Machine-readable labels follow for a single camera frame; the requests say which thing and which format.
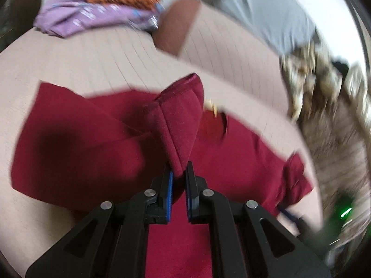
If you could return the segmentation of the dark red garment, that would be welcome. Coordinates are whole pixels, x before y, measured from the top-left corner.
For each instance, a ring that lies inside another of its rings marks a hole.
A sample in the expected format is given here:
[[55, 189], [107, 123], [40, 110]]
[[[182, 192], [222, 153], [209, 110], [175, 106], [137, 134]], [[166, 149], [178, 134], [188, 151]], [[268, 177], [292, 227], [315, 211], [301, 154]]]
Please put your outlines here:
[[161, 93], [127, 90], [82, 97], [42, 83], [18, 139], [14, 189], [46, 203], [88, 212], [130, 199], [166, 166], [179, 179], [191, 162], [213, 190], [253, 199], [277, 216], [311, 192], [298, 154], [283, 159], [231, 116], [203, 107], [190, 74]]

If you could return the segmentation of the cream floral crumpled cloth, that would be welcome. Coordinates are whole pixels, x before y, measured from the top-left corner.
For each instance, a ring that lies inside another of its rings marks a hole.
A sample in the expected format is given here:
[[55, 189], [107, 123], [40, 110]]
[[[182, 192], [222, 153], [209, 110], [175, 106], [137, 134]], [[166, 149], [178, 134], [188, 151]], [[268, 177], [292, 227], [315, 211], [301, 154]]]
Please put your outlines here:
[[313, 40], [281, 56], [280, 64], [291, 97], [293, 121], [297, 121], [302, 112], [304, 98], [312, 99], [316, 87], [332, 103], [344, 90], [361, 126], [370, 132], [370, 87], [368, 77], [358, 64], [352, 65], [348, 73], [342, 75], [332, 64], [326, 45]]

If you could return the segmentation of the pink quilted bedspread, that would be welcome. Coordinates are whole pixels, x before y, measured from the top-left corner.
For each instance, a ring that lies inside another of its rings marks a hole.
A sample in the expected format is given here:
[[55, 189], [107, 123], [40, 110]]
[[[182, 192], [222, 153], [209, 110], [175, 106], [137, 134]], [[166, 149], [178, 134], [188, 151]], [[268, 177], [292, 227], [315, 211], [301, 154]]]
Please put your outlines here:
[[131, 28], [102, 28], [60, 39], [29, 30], [1, 53], [1, 252], [17, 274], [72, 227], [69, 211], [29, 198], [11, 187], [10, 168], [19, 131], [41, 81], [78, 94], [137, 88], [161, 90], [196, 73], [207, 100], [251, 127], [282, 157], [298, 152], [305, 174], [318, 181], [298, 128], [231, 83], [156, 49], [150, 35]]

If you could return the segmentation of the grey pillow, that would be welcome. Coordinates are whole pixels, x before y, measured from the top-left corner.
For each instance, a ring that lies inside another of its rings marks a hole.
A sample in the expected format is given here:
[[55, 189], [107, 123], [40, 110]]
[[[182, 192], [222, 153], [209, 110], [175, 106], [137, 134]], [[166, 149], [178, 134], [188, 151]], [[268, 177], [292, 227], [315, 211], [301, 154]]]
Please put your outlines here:
[[277, 53], [285, 55], [313, 39], [316, 26], [296, 0], [213, 0]]

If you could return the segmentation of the pink brown bolster pillow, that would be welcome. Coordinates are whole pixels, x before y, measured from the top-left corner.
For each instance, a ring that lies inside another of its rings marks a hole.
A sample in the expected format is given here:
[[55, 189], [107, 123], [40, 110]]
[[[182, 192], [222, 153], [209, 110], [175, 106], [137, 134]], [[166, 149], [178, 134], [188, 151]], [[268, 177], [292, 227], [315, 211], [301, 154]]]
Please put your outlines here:
[[289, 113], [278, 54], [216, 8], [200, 0], [176, 0], [161, 15], [152, 37], [159, 50]]

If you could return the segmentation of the purple floral cloth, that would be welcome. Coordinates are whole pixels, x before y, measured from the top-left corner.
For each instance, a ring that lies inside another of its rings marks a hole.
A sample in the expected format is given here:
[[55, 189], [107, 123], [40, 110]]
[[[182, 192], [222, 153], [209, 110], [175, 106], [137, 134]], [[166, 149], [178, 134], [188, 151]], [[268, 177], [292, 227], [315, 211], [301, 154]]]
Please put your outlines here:
[[93, 4], [86, 0], [48, 0], [36, 15], [33, 26], [59, 38], [107, 26], [150, 30], [158, 28], [163, 11], [162, 2], [154, 10], [147, 11], [118, 4]]

